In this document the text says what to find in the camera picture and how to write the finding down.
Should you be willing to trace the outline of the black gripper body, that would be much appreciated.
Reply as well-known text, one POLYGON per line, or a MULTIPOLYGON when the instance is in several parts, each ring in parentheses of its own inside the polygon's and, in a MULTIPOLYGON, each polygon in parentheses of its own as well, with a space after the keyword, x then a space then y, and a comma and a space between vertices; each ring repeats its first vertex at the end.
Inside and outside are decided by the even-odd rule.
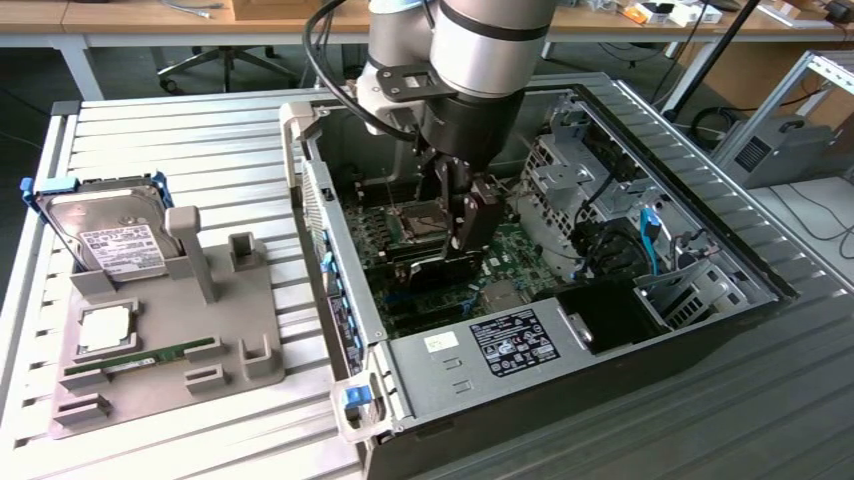
POLYGON ((443 155, 486 168, 505 148, 523 99, 523 90, 501 98, 459 93, 427 99, 421 135, 443 155))

